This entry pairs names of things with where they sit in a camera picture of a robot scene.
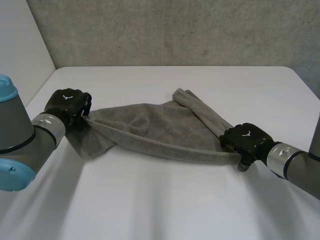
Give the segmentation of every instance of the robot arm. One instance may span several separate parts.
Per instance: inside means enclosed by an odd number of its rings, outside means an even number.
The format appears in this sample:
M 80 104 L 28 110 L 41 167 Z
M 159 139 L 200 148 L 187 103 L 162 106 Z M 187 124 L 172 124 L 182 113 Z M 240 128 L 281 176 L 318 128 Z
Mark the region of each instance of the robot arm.
M 220 141 L 242 156 L 238 165 L 240 172 L 245 172 L 255 160 L 261 160 L 278 177 L 320 200 L 320 118 L 309 153 L 273 141 L 267 133 L 250 123 L 227 130 Z
M 36 177 L 66 129 L 82 127 L 91 96 L 80 90 L 57 90 L 44 112 L 30 121 L 9 77 L 0 75 L 0 190 L 20 191 Z

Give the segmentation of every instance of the gray towel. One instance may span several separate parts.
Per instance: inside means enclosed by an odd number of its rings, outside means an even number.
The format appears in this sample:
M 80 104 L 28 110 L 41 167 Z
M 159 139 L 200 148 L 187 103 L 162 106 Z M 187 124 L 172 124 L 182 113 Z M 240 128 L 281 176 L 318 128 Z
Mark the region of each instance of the gray towel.
M 114 145 L 168 159 L 215 165 L 238 164 L 240 155 L 222 148 L 218 137 L 233 126 L 191 91 L 178 89 L 161 105 L 104 108 L 83 117 L 84 130 L 68 129 L 66 138 L 84 159 Z

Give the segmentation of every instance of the concrete wall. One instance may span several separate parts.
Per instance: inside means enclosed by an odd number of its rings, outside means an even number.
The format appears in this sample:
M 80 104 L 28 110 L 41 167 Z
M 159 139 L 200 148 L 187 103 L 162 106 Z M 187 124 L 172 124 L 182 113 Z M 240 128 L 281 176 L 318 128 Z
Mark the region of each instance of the concrete wall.
M 27 0 L 57 68 L 286 66 L 320 96 L 319 0 Z

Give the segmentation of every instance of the table surface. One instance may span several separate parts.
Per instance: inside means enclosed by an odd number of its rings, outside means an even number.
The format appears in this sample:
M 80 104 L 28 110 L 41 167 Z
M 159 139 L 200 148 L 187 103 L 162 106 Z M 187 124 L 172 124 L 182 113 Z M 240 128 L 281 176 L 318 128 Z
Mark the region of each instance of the table surface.
M 57 89 L 89 92 L 92 109 L 161 104 L 192 90 L 232 125 L 250 122 L 277 141 L 309 149 L 320 101 L 286 67 L 65 67 L 27 106 L 42 112 Z M 6 240 L 319 239 L 320 201 L 260 161 L 179 162 L 119 146 L 85 162 L 64 138 L 23 191 L 0 192 Z

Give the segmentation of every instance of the white wall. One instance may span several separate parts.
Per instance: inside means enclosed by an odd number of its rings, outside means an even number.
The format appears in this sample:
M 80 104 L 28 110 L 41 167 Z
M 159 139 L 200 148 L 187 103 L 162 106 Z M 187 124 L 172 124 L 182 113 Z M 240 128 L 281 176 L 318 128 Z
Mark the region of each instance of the white wall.
M 8 75 L 26 106 L 55 66 L 25 0 L 0 0 L 0 74 Z

